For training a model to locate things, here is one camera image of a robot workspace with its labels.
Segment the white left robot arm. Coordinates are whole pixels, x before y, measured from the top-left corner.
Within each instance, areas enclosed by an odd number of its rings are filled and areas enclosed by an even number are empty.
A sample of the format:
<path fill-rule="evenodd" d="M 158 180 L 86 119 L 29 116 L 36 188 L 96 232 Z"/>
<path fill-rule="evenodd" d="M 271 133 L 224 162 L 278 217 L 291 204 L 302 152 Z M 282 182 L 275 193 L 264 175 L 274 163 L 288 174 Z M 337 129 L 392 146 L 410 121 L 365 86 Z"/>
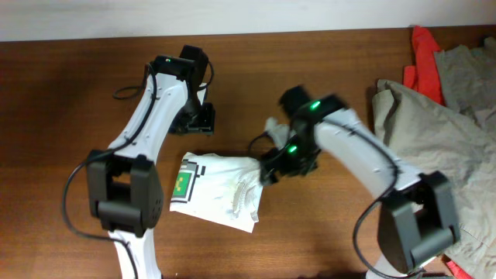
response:
<path fill-rule="evenodd" d="M 212 70 L 196 46 L 183 46 L 178 57 L 156 57 L 146 65 L 143 97 L 124 130 L 107 150 L 88 155 L 90 213 L 115 244 L 124 278 L 162 276 L 153 237 L 164 207 L 156 162 L 169 134 L 213 134 L 215 110 L 203 81 Z"/>

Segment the white t-shirt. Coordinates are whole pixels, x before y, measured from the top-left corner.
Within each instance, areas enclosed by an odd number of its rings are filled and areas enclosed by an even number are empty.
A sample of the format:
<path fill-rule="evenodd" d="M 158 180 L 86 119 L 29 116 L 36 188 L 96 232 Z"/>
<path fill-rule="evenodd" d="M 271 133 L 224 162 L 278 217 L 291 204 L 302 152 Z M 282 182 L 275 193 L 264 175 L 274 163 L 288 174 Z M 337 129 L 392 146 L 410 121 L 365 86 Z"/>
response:
<path fill-rule="evenodd" d="M 263 189 L 260 164 L 253 158 L 186 153 L 170 210 L 251 233 L 259 222 Z"/>

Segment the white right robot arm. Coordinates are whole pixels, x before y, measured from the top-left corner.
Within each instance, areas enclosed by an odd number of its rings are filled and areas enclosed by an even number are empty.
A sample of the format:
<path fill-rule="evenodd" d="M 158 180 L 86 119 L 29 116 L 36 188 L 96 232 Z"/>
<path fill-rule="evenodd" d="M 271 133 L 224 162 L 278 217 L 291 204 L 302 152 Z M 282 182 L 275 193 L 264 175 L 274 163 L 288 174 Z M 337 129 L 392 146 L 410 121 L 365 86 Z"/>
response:
<path fill-rule="evenodd" d="M 420 278 L 423 267 L 460 240 L 453 186 L 441 172 L 423 173 L 382 143 L 337 95 L 313 99 L 301 85 L 279 104 L 289 119 L 263 133 L 274 148 L 260 158 L 260 183 L 305 176 L 321 152 L 334 156 L 370 192 L 373 201 L 353 227 L 353 248 L 367 278 Z M 371 264 L 360 251 L 365 218 L 380 210 L 381 257 Z"/>

